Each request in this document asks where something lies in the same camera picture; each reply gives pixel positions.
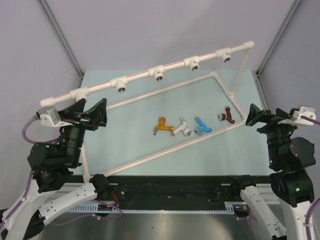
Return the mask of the orange water faucet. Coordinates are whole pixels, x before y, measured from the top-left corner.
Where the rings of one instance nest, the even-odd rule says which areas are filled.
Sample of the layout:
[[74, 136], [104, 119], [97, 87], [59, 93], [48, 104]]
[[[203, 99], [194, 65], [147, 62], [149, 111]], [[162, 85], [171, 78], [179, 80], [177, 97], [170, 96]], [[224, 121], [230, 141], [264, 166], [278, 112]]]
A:
[[174, 126], [167, 126], [166, 125], [166, 118], [165, 117], [160, 117], [158, 119], [158, 124], [154, 127], [153, 129], [153, 135], [156, 135], [158, 131], [174, 131], [175, 127]]

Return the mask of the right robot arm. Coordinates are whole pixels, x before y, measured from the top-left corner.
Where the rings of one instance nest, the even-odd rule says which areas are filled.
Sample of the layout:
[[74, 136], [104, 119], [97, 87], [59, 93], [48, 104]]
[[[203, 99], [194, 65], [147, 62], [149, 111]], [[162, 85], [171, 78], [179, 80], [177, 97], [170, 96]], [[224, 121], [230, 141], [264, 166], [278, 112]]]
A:
[[292, 137], [299, 126], [320, 122], [316, 110], [302, 106], [286, 112], [280, 108], [272, 113], [255, 104], [249, 107], [246, 126], [263, 123], [257, 132], [266, 135], [270, 186], [278, 197], [284, 223], [281, 223], [265, 202], [250, 175], [234, 178], [231, 196], [244, 201], [260, 227], [271, 240], [311, 240], [314, 236], [312, 214], [320, 203], [315, 199], [314, 186], [306, 169], [316, 164], [315, 146], [303, 137]]

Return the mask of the white PVC pipe frame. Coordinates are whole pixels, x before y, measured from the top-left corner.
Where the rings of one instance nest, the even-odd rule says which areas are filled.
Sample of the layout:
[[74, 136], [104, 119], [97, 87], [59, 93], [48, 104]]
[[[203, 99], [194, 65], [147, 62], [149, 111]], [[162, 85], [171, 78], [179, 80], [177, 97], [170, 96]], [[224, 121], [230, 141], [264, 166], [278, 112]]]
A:
[[204, 136], [197, 137], [193, 140], [187, 141], [185, 143], [179, 144], [177, 146], [168, 148], [168, 149], [163, 150], [161, 152], [157, 152], [153, 155], [147, 156], [145, 158], [141, 158], [141, 159], [136, 160], [134, 162], [125, 164], [123, 166], [120, 166], [120, 167], [117, 167], [115, 169], [112, 169], [112, 170], [105, 172], [104, 175], [106, 177], [109, 177], [114, 174], [118, 174], [118, 173], [123, 172], [125, 170], [129, 170], [131, 168], [145, 164], [147, 162], [158, 159], [160, 157], [164, 157], [164, 156], [169, 155], [171, 153], [177, 152], [179, 150], [185, 149], [185, 148], [190, 147], [192, 145], [195, 145], [197, 143], [203, 142], [205, 140], [214, 138], [218, 135], [221, 135], [223, 133], [226, 133], [226, 132], [229, 132], [229, 131], [232, 131], [234, 129], [237, 129], [239, 127], [244, 126], [245, 120], [247, 119], [247, 115], [246, 115], [245, 111], [242, 109], [241, 105], [238, 103], [238, 101], [235, 98], [235, 90], [236, 90], [237, 84], [240, 81], [243, 70], [246, 66], [246, 63], [248, 61], [248, 58], [249, 58], [254, 46], [255, 46], [255, 43], [253, 41], [248, 41], [248, 42], [242, 43], [237, 46], [218, 49], [218, 50], [211, 52], [211, 53], [206, 53], [206, 54], [202, 54], [202, 55], [195, 55], [195, 56], [191, 56], [191, 57], [185, 58], [185, 59], [177, 61], [177, 62], [173, 62], [173, 63], [169, 63], [169, 64], [165, 64], [165, 65], [154, 66], [154, 67], [151, 67], [145, 71], [131, 74], [129, 76], [125, 75], [125, 76], [116, 77], [116, 78], [113, 78], [110, 81], [107, 81], [104, 83], [96, 84], [96, 85], [89, 86], [89, 87], [76, 88], [74, 90], [71, 90], [68, 93], [65, 93], [65, 94], [62, 94], [59, 96], [42, 99], [40, 101], [40, 106], [41, 107], [54, 106], [56, 104], [59, 104], [59, 103], [62, 103], [62, 102], [68, 101], [68, 100], [79, 101], [81, 99], [87, 99], [87, 97], [89, 95], [96, 93], [96, 92], [103, 91], [105, 89], [109, 89], [109, 88], [115, 88], [119, 93], [123, 93], [126, 90], [127, 84], [131, 83], [133, 81], [137, 81], [137, 80], [144, 79], [144, 78], [154, 78], [157, 82], [160, 82], [164, 79], [165, 72], [172, 71], [172, 70], [179, 69], [179, 68], [190, 68], [190, 70], [192, 72], [195, 72], [199, 69], [199, 67], [200, 67], [199, 64], [201, 62], [204, 62], [204, 61], [207, 61], [210, 59], [220, 59], [223, 62], [228, 63], [231, 59], [232, 54], [237, 53], [237, 52], [241, 52], [241, 51], [244, 52], [243, 60], [240, 64], [240, 67], [237, 70], [237, 73], [235, 75], [235, 78], [234, 78], [234, 81], [232, 83], [231, 88], [228, 88], [225, 85], [225, 83], [222, 81], [221, 77], [219, 76], [219, 74], [217, 72], [212, 71], [212, 72], [207, 73], [205, 75], [198, 76], [198, 77], [195, 77], [195, 78], [192, 78], [189, 80], [185, 80], [183, 82], [176, 83], [176, 84], [173, 84], [170, 86], [166, 86], [164, 88], [154, 90], [149, 93], [144, 93], [140, 96], [136, 96], [136, 97], [121, 101], [119, 103], [114, 103], [114, 104], [108, 106], [107, 110], [112, 110], [112, 109], [130, 104], [130, 103], [133, 103], [133, 102], [136, 102], [139, 100], [143, 100], [148, 97], [153, 97], [155, 95], [162, 94], [162, 93], [165, 93], [165, 92], [168, 92], [168, 91], [177, 89], [179, 87], [183, 87], [183, 86], [186, 86], [186, 85], [189, 85], [189, 84], [192, 84], [192, 83], [204, 80], [204, 79], [213, 78], [219, 84], [219, 86], [223, 90], [225, 96], [229, 99], [229, 101], [233, 104], [233, 106], [236, 108], [237, 112], [241, 116], [241, 121], [239, 121], [239, 122], [233, 123], [229, 126], [226, 126], [226, 127], [221, 128], [219, 130], [216, 130], [216, 131], [207, 132], [206, 135], [204, 135]]

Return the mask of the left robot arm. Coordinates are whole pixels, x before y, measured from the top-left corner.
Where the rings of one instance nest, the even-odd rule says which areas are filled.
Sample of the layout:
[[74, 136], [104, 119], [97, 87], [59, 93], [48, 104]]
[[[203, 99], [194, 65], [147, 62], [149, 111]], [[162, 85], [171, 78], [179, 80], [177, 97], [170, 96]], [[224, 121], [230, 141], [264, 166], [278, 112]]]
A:
[[111, 188], [103, 174], [63, 197], [50, 201], [72, 176], [72, 169], [81, 166], [80, 155], [86, 131], [107, 125], [107, 99], [84, 110], [82, 98], [63, 110], [44, 106], [36, 119], [49, 127], [58, 127], [59, 143], [36, 142], [27, 157], [31, 168], [27, 186], [21, 197], [2, 212], [0, 237], [3, 240], [27, 240], [38, 235], [46, 225], [73, 207], [90, 201], [105, 200]]

